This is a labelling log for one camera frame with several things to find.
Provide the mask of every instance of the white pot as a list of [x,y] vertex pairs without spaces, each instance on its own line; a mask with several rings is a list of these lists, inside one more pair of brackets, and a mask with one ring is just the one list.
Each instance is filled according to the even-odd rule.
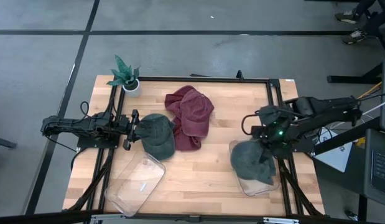
[[140,81],[137,80],[137,88],[133,89],[133,90],[127,90],[124,86],[123,87],[123,90],[126,92],[126,96],[128,97],[138,97],[139,95],[141,95],[141,88],[140,88]]

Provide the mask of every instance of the person's leg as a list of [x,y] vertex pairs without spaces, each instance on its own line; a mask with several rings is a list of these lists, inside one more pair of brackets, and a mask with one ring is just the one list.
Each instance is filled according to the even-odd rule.
[[361,0],[361,2],[359,2],[355,9],[346,12],[336,13],[335,17],[339,21],[355,24],[365,13],[365,11],[368,10],[369,7],[374,4],[375,1],[376,0]]
[[345,44],[355,44],[364,39],[367,35],[379,35],[379,26],[385,24],[385,12],[382,12],[368,20],[362,29],[358,29],[352,32],[350,35],[345,35],[341,38],[341,41]]

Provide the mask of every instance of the gray concrete floor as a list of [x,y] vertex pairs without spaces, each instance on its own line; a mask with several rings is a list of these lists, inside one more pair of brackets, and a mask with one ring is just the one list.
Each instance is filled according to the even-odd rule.
[[[0,29],[84,30],[93,1],[0,0]],[[354,6],[303,0],[107,0],[100,2],[93,30],[352,30],[333,14]],[[0,216],[23,211],[46,143],[39,131],[42,119],[57,112],[80,41],[79,35],[0,35],[0,137],[18,142],[15,150],[0,147]],[[141,75],[234,77],[242,70],[245,77],[293,78],[300,96],[319,98],[362,94],[371,86],[329,84],[326,76],[360,75],[385,57],[376,39],[347,46],[339,37],[90,36],[66,117],[81,117],[80,102],[90,99],[95,76],[115,67],[114,54],[140,65]],[[76,138],[63,134],[58,141],[75,146]],[[56,147],[37,212],[60,211],[72,156]],[[356,194],[320,177],[319,182],[328,215],[346,218],[345,208],[357,211]],[[369,201],[368,220],[385,223],[385,206]]]

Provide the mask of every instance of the potted plant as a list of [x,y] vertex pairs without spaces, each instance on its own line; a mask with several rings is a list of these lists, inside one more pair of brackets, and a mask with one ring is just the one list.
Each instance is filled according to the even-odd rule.
[[115,60],[119,71],[111,69],[116,79],[109,81],[107,84],[111,86],[121,85],[126,92],[126,96],[138,97],[141,94],[140,81],[138,80],[139,68],[134,69],[132,72],[131,65],[128,67],[119,56],[115,55]]

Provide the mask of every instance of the green baseball cap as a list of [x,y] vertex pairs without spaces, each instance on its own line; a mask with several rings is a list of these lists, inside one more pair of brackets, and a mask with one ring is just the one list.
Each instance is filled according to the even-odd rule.
[[141,138],[144,150],[160,161],[175,152],[174,126],[166,116],[150,114],[140,120],[134,133]]
[[272,156],[260,162],[260,158],[267,156],[267,153],[257,141],[239,142],[231,152],[231,165],[236,175],[244,180],[274,185],[272,176],[276,175],[276,168]]

